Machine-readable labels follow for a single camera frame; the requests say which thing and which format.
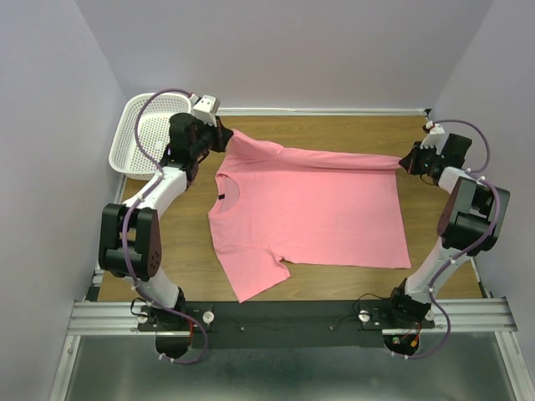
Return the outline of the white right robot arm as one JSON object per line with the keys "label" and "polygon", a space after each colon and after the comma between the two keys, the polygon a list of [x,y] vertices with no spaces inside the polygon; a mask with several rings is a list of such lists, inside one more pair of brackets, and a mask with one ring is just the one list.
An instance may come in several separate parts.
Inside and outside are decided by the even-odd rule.
{"label": "white right robot arm", "polygon": [[462,169],[471,144],[471,139],[456,134],[447,135],[442,146],[416,141],[400,161],[408,174],[430,177],[449,198],[437,223],[432,251],[418,270],[392,291],[385,305],[385,319],[394,327],[423,322],[434,296],[457,268],[497,242],[510,192]]}

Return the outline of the white perforated plastic basket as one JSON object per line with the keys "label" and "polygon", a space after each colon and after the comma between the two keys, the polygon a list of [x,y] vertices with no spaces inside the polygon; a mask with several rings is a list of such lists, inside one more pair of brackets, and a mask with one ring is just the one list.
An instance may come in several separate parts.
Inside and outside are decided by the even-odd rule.
{"label": "white perforated plastic basket", "polygon": [[169,118],[189,113],[191,101],[182,93],[165,93],[151,102],[150,93],[131,98],[120,116],[109,153],[110,167],[132,180],[148,181],[157,172],[169,143]]}

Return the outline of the pink t shirt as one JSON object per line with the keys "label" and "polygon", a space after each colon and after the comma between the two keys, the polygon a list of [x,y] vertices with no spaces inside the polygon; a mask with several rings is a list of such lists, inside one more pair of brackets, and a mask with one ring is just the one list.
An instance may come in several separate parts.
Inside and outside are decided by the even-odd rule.
{"label": "pink t shirt", "polygon": [[288,263],[410,268],[399,161],[231,137],[208,220],[239,302],[287,280]]}

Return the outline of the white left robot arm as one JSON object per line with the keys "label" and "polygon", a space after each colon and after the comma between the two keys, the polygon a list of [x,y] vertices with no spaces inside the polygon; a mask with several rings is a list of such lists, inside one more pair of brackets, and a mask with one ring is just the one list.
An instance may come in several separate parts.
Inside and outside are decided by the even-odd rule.
{"label": "white left robot arm", "polygon": [[207,121],[194,114],[169,118],[169,142],[162,154],[150,157],[156,173],[134,197],[123,204],[108,204],[102,212],[99,265],[130,282],[132,290],[157,309],[156,319],[168,330],[184,321],[201,324],[186,314],[184,292],[163,268],[160,219],[171,203],[185,193],[196,178],[199,164],[211,153],[226,150],[233,132],[221,118]]}

